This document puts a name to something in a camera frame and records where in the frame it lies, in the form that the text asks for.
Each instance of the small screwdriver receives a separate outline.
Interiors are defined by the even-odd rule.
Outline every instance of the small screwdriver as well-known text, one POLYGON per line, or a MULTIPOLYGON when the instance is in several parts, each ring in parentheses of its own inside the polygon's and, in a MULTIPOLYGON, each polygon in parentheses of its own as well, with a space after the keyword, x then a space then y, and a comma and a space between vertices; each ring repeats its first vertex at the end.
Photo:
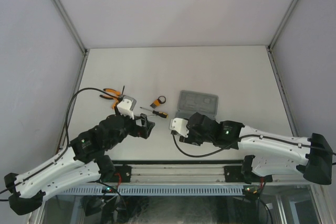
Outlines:
POLYGON ((148 111, 152 112, 154 115, 158 115, 161 118, 167 118, 168 117, 168 114, 165 113, 165 112, 150 110, 150 109, 146 109, 146 108, 143 108, 143 107, 140 107, 140 108, 143 109, 143 110, 148 110, 148 111))

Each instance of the orange pliers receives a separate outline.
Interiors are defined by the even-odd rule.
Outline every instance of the orange pliers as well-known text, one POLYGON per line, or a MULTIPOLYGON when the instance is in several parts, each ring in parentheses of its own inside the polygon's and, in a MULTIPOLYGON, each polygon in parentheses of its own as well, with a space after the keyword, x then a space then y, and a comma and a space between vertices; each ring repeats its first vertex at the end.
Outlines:
MULTIPOLYGON (((121 96, 121 92, 114 90, 114 89, 103 89, 105 92, 110 93, 111 95, 119 98, 119 96, 121 96)), ((113 98, 108 96, 107 94, 101 94, 99 95, 100 97, 107 99, 107 100, 115 100, 114 104, 111 106, 111 108, 115 109, 116 105, 119 103, 118 99, 113 98)))

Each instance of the small white object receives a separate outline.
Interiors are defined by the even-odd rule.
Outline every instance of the small white object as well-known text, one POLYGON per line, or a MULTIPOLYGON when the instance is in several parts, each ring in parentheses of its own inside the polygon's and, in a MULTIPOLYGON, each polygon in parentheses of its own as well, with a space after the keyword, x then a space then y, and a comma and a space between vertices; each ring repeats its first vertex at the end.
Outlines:
POLYGON ((188 120, 182 118, 174 118, 170 121, 169 129, 176 131, 183 137, 188 137, 189 130, 187 129, 188 120))
POLYGON ((130 99, 124 98, 121 102, 117 104, 117 108, 120 114, 124 116, 129 116, 131 119, 134 119, 133 108, 134 108, 135 102, 136 100, 130 100, 130 99))

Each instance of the gray storage box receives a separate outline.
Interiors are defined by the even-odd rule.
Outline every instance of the gray storage box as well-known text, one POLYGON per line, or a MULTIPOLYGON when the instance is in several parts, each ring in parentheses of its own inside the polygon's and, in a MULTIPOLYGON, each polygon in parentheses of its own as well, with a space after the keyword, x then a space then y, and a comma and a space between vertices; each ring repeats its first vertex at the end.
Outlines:
POLYGON ((215 119, 217 107, 217 95, 182 90, 175 117, 189 119, 191 115, 198 112, 215 119))

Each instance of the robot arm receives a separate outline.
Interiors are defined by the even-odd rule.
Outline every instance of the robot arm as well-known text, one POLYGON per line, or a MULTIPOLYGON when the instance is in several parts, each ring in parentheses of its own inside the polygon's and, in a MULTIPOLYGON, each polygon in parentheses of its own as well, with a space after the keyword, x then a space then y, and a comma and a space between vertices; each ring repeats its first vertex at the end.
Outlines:
POLYGON ((72 186, 96 180, 108 181, 115 168, 110 157, 104 155, 105 151, 128 135, 148 138, 155 126, 146 115, 133 114, 135 103, 135 99, 123 96, 116 114, 80 133, 60 153, 26 173, 6 175, 5 184, 12 193, 8 199, 10 207, 18 215, 24 215, 72 186))
POLYGON ((199 113, 189 120, 172 119, 170 129, 183 143, 200 146, 209 142, 220 148, 243 150, 248 154, 241 169, 246 178, 298 173, 310 182, 331 184, 332 149, 322 135, 286 137, 238 122, 217 123, 199 113))

